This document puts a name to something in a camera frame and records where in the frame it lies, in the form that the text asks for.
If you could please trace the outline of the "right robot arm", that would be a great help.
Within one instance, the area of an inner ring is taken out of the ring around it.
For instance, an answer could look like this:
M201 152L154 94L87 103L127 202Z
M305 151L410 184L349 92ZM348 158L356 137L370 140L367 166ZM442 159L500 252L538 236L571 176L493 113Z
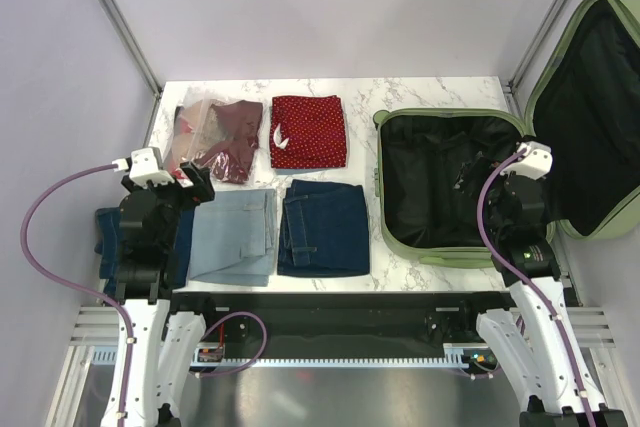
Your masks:
M519 314L472 306L458 315L467 339L483 339L519 402L522 426L625 426L593 380L569 320L559 267L542 229L549 147L521 142L479 191L480 238Z

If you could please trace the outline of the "dark blue jeans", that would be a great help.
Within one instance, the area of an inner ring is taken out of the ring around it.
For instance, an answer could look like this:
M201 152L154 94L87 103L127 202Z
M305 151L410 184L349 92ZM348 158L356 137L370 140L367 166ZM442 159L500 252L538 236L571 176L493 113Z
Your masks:
M187 283L194 217L194 210L181 214L175 241L178 266L177 272L173 277L174 289L182 288ZM120 210L117 207L100 208L95 212L95 220L100 233L94 248L95 253L101 256L99 278L106 282L103 292L110 297L114 297L116 291L115 272L118 267L118 246L122 237L119 227Z
M292 181L282 201L277 273L297 278L370 273L369 217L362 186Z

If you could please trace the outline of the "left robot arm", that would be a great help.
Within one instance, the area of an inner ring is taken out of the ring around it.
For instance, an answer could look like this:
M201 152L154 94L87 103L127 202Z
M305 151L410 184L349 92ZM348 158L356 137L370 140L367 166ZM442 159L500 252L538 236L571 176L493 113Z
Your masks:
M114 301L118 350L104 426L180 426L182 397L200 340L219 329L219 316L199 300L172 301L181 279L175 250L181 217L215 196L209 171L180 165L169 183L124 178Z

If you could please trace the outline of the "red polka dot garment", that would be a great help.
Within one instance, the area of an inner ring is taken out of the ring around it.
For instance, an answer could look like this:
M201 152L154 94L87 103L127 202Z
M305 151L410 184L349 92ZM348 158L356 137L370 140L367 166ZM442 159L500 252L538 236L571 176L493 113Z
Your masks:
M341 99L336 95L273 97L269 147L274 169L345 167L348 148Z

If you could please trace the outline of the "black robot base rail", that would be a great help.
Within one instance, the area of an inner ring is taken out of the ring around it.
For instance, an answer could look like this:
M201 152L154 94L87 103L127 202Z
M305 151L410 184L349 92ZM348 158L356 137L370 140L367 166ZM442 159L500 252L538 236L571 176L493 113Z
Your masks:
M479 314L509 310L500 292L177 293L172 312L194 310L226 360L436 358L447 343L478 343Z

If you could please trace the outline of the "light blue jeans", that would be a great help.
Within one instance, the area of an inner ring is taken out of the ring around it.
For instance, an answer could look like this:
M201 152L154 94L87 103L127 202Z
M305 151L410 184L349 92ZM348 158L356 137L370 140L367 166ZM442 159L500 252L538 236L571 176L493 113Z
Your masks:
M265 287L276 254L276 191L219 191L195 209L189 278Z

